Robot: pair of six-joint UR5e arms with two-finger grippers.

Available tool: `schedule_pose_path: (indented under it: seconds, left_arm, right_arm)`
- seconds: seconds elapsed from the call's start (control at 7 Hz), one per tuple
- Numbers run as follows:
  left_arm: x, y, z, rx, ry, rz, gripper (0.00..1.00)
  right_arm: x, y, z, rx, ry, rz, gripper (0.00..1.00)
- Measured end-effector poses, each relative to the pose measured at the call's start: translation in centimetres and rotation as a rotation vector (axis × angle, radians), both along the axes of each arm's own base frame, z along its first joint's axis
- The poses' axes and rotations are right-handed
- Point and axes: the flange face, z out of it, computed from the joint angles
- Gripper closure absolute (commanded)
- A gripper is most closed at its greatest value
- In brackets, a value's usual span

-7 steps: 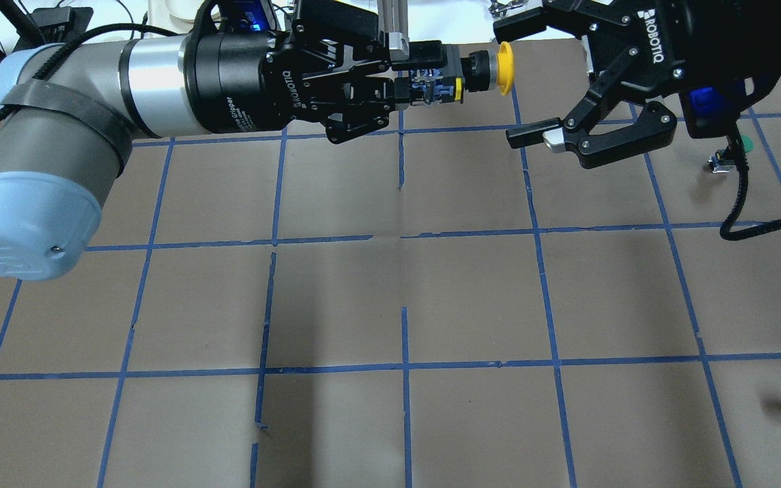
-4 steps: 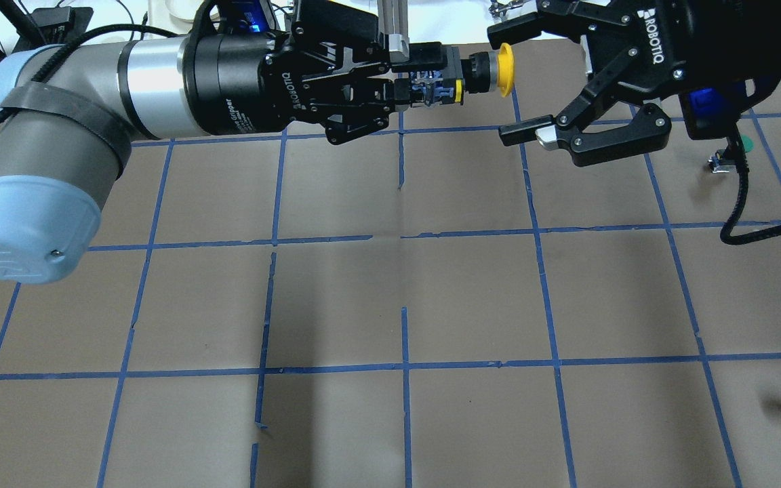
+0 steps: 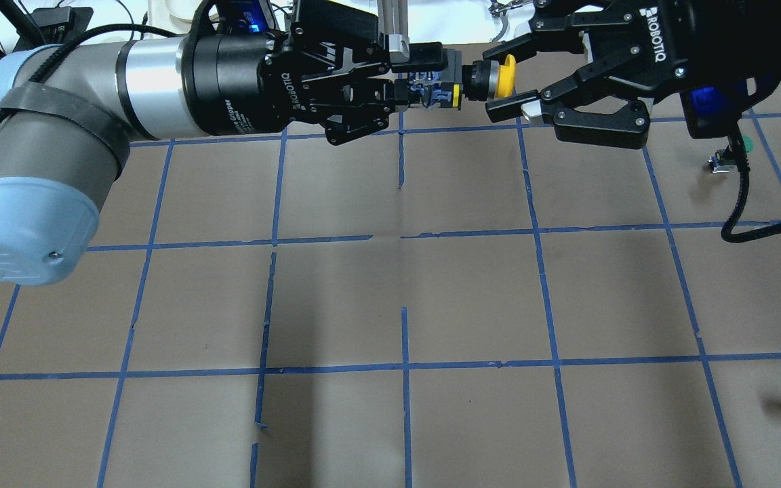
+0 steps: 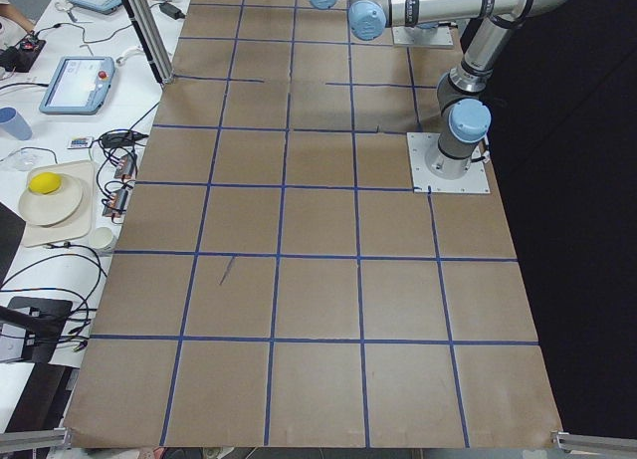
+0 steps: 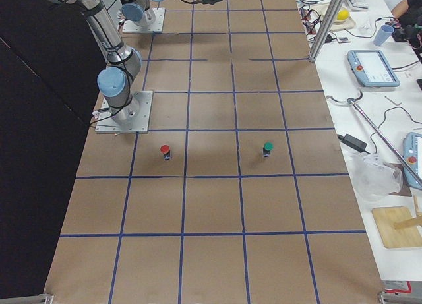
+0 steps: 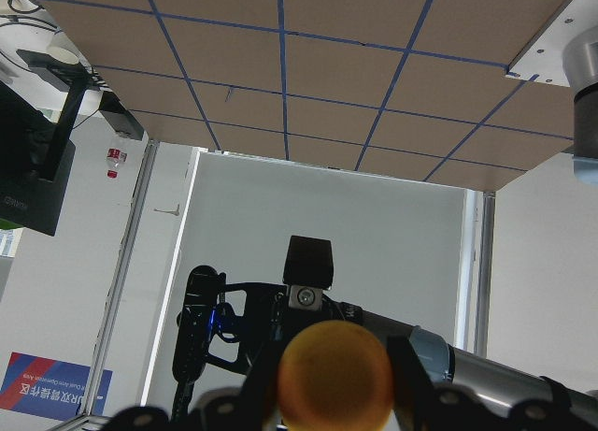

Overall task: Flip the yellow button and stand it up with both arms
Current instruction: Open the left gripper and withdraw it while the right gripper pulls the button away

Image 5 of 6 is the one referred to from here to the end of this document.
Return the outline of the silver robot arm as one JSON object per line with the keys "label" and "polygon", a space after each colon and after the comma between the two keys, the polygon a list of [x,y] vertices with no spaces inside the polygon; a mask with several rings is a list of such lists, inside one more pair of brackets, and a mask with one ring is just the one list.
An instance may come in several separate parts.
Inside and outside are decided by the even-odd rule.
{"label": "silver robot arm", "polygon": [[[75,4],[81,8],[81,15],[105,53],[107,67],[99,73],[97,84],[108,102],[109,118],[118,124],[131,122],[140,109],[140,104],[135,101],[131,93],[131,85],[139,74],[142,65],[140,53],[122,40],[102,0],[48,1],[56,5]],[[129,19],[137,24],[148,26],[146,16],[152,12],[150,1],[125,1],[123,4],[125,7],[133,7],[138,10],[138,13],[130,16]]]}
{"label": "silver robot arm", "polygon": [[[125,20],[133,22],[135,25],[146,28],[151,24],[155,23],[156,15],[151,8],[151,0],[120,0],[121,1],[121,12]],[[180,0],[188,5],[214,5],[223,0]]]}

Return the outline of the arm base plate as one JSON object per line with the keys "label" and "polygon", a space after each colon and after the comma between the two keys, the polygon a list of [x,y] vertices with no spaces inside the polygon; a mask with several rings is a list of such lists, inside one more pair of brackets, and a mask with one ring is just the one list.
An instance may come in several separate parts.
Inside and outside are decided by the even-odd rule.
{"label": "arm base plate", "polygon": [[122,7],[126,21],[123,24],[123,33],[162,33],[164,27],[164,8],[149,8],[144,11],[142,7]]}
{"label": "arm base plate", "polygon": [[133,92],[130,104],[117,115],[111,117],[109,105],[105,98],[102,100],[102,108],[106,111],[98,114],[98,122],[95,123],[97,133],[147,133],[152,108],[153,91]]}

